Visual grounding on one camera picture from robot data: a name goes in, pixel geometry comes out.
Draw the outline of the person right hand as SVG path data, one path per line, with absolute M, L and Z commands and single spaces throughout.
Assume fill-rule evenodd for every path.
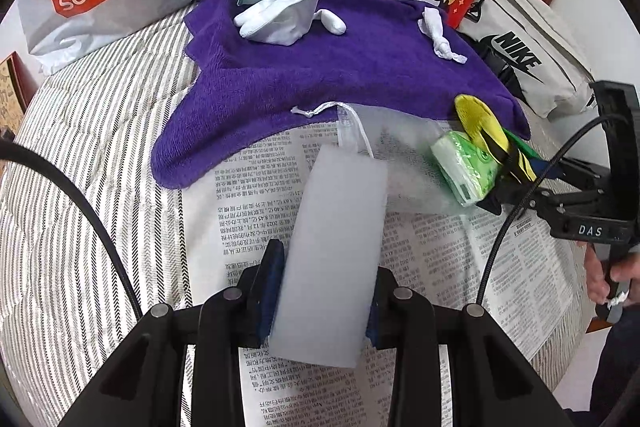
M 598 259 L 592 244 L 578 242 L 578 247 L 585 248 L 584 268 L 586 271 L 586 286 L 588 298 L 598 305 L 603 305 L 608 299 L 610 284 L 605 280 L 602 262 Z M 638 306 L 639 279 L 640 279 L 640 258 L 639 248 L 634 248 L 632 253 L 625 259 L 616 262 L 610 269 L 610 279 L 612 282 L 628 282 L 629 294 L 624 302 L 625 307 Z

